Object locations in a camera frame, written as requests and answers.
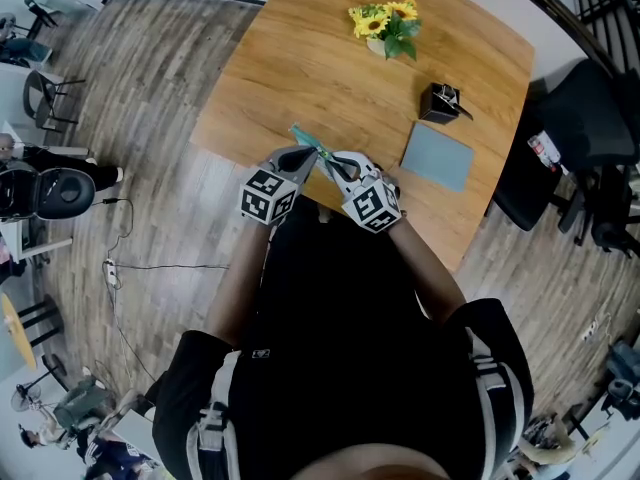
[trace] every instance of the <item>sunflower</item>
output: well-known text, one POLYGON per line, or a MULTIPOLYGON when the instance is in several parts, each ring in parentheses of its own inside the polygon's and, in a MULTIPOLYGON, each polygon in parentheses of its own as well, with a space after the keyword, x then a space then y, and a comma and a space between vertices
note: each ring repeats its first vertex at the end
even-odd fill
POLYGON ((362 18, 357 24, 354 33, 356 37, 370 36, 373 34, 379 34, 382 32, 389 23, 389 16, 386 14, 376 14, 375 16, 369 16, 368 18, 362 18))
POLYGON ((385 5, 385 9, 389 16, 391 16, 391 14, 395 11, 403 21, 415 20, 418 18, 418 11, 416 11, 415 6, 413 5, 414 3, 415 2, 389 2, 387 5, 385 5))
POLYGON ((358 23, 362 19, 362 7, 352 7, 349 9, 349 16, 358 23))

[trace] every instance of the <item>wooden table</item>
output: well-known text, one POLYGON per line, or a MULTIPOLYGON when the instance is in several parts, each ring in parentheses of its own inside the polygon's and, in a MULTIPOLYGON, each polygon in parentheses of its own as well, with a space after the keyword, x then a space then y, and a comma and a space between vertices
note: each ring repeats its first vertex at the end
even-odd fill
MULTIPOLYGON (((385 61, 352 33, 347 9, 394 0, 269 0, 222 72, 192 142, 244 165, 294 142, 293 123, 333 150, 354 150, 398 178, 409 220, 455 270, 480 224, 509 153, 534 50, 468 0, 416 0, 418 61, 385 61), (461 89, 460 117, 436 130, 470 146, 462 193, 398 167, 419 96, 431 82, 461 89)), ((340 209, 337 187, 317 169, 305 194, 340 209)))
POLYGON ((42 322, 47 318, 51 318, 57 315, 58 309, 55 307, 55 305, 53 305, 53 307, 51 307, 44 313, 31 318, 27 322, 23 323, 20 321, 20 319, 51 305, 52 301, 50 299, 45 299, 44 302, 18 312, 13 307, 13 304, 11 300, 9 300, 9 297, 7 297, 7 295, 4 293, 2 294, 2 312, 4 313, 4 324, 9 331, 9 334, 13 338, 13 341, 16 344, 16 348, 27 363, 27 366, 34 371, 38 369, 38 365, 36 362, 36 356, 33 353, 33 349, 43 341, 46 341, 52 336, 58 334, 60 332, 60 329, 56 327, 34 340, 29 340, 29 338, 27 337, 26 329, 34 326, 38 322, 42 322))

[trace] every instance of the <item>black bag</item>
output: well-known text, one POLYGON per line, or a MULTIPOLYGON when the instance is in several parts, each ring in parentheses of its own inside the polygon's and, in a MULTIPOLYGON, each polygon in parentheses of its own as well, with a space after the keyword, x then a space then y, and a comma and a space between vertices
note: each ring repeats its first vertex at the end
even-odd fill
POLYGON ((77 217, 89 209, 95 193, 93 180, 84 172, 53 168, 38 173, 23 162, 11 162, 0 172, 0 219, 77 217))

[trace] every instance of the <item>cable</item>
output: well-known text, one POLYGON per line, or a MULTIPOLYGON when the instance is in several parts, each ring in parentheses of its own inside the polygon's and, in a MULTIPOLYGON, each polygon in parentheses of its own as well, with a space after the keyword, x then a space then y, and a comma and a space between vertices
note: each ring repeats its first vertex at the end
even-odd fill
MULTIPOLYGON (((127 370, 127 376, 129 377, 129 387, 132 387, 133 386, 133 376, 131 375, 131 370, 129 369, 129 361, 127 359, 127 351, 124 348, 125 341, 127 342, 127 345, 129 345, 129 342, 125 339, 124 332, 122 332, 122 328, 120 327, 120 320, 118 319, 118 311, 117 311, 117 306, 116 306, 116 303, 117 303, 116 296, 117 296, 118 291, 114 290, 113 297, 111 296, 111 290, 109 289, 109 282, 107 281, 107 274, 105 273, 105 270, 104 270, 104 264, 102 265, 102 277, 104 279, 104 284, 107 287, 107 294, 109 295, 109 301, 111 302, 111 309, 113 310, 113 316, 114 316, 114 319, 115 319, 115 322, 116 322, 116 327, 118 328, 118 332, 120 333, 120 345, 122 346, 122 355, 124 356, 124 366, 125 366, 125 369, 127 370)), ((131 345, 129 345, 129 348, 135 354, 135 351, 133 350, 131 345)))
POLYGON ((609 344, 609 346, 613 345, 613 336, 611 336, 611 320, 612 320, 612 316, 611 316, 611 312, 607 311, 604 316, 602 317, 602 319, 607 319, 607 325, 604 328, 604 335, 607 338, 607 343, 609 344))
POLYGON ((118 201, 126 201, 131 206, 131 225, 129 226, 129 231, 127 231, 124 235, 122 235, 122 234, 118 235, 118 238, 116 239, 116 243, 114 244, 114 246, 107 251, 107 258, 111 257, 111 253, 115 250, 116 247, 118 247, 118 244, 120 244, 120 240, 121 239, 128 238, 129 235, 131 235, 131 233, 133 232, 133 223, 135 222, 134 221, 135 209, 133 207, 133 203, 131 202, 131 199, 129 199, 127 197, 125 197, 125 198, 114 197, 114 198, 110 198, 110 199, 103 199, 102 203, 103 204, 113 204, 113 203, 117 203, 118 201))
POLYGON ((130 268, 132 270, 155 270, 158 268, 210 268, 210 269, 222 269, 229 270, 227 265, 155 265, 149 267, 139 267, 136 265, 121 265, 119 263, 114 263, 115 267, 119 268, 130 268))
POLYGON ((100 361, 100 359, 94 359, 93 365, 95 367, 96 377, 102 380, 105 386, 109 388, 109 391, 115 393, 115 389, 113 388, 114 386, 116 386, 116 379, 113 376, 113 373, 111 373, 111 370, 109 369, 109 367, 106 364, 104 364, 102 361, 100 361), (100 373, 107 373, 109 375, 110 382, 107 382, 105 380, 104 375, 100 375, 100 373))
MULTIPOLYGON (((135 209, 134 209, 134 206, 133 206, 133 202, 129 198, 115 198, 114 197, 114 198, 103 199, 102 201, 99 201, 97 203, 93 203, 91 205, 91 206, 97 206, 99 204, 108 205, 108 204, 118 203, 119 201, 126 201, 131 206, 131 224, 129 226, 129 230, 125 234, 119 234, 118 238, 116 239, 116 243, 113 245, 113 247, 111 247, 107 251, 107 258, 109 258, 109 259, 111 258, 111 253, 120 244, 120 240, 124 240, 125 238, 128 238, 131 235, 131 233, 133 232, 133 225, 134 225, 134 222, 135 222, 135 220, 134 220, 135 219, 135 209)), ((106 264, 107 264, 106 261, 104 261, 102 263, 102 277, 104 279, 105 287, 107 288, 107 294, 109 295, 109 301, 111 302, 111 308, 113 310, 113 315, 114 315, 114 318, 115 318, 116 327, 117 327, 118 332, 120 334, 120 344, 122 345, 122 354, 124 355, 125 367, 126 367, 126 370, 127 370, 127 375, 129 377, 129 383, 130 383, 130 385, 133 385, 133 377, 131 375, 131 370, 129 369, 129 364, 128 364, 128 361, 127 361, 126 349, 124 347, 125 344, 129 347, 129 349, 131 350, 131 352, 133 353, 135 358, 140 363, 140 366, 142 367, 142 369, 146 372, 146 374, 154 382, 156 382, 156 378, 153 375, 151 375, 151 373, 149 372, 149 370, 147 369, 147 367, 143 363, 142 359, 140 359, 140 356, 136 353, 135 349, 129 343, 129 340, 125 336, 124 331, 122 330, 122 327, 120 326, 120 320, 118 319, 118 312, 117 312, 117 305, 116 304, 117 304, 118 291, 122 289, 122 282, 116 276, 117 284, 116 284, 116 286, 113 287, 114 291, 113 291, 113 296, 112 296, 111 295, 111 288, 110 288, 109 281, 107 279, 107 274, 106 274, 106 271, 105 271, 105 265, 106 264)), ((190 268, 190 269, 206 268, 206 269, 222 269, 222 270, 228 270, 229 269, 229 267, 226 266, 226 265, 181 265, 181 264, 173 264, 173 265, 137 266, 137 265, 125 265, 125 264, 114 263, 114 266, 119 267, 119 268, 128 268, 128 269, 132 269, 132 270, 155 270, 155 269, 162 269, 162 268, 190 268)))

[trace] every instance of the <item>gray card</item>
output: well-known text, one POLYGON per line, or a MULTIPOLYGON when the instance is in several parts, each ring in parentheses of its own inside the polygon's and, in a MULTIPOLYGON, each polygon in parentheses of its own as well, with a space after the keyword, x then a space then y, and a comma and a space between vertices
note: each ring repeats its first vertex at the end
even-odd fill
POLYGON ((464 192, 473 149, 415 123, 400 167, 455 192, 464 192))

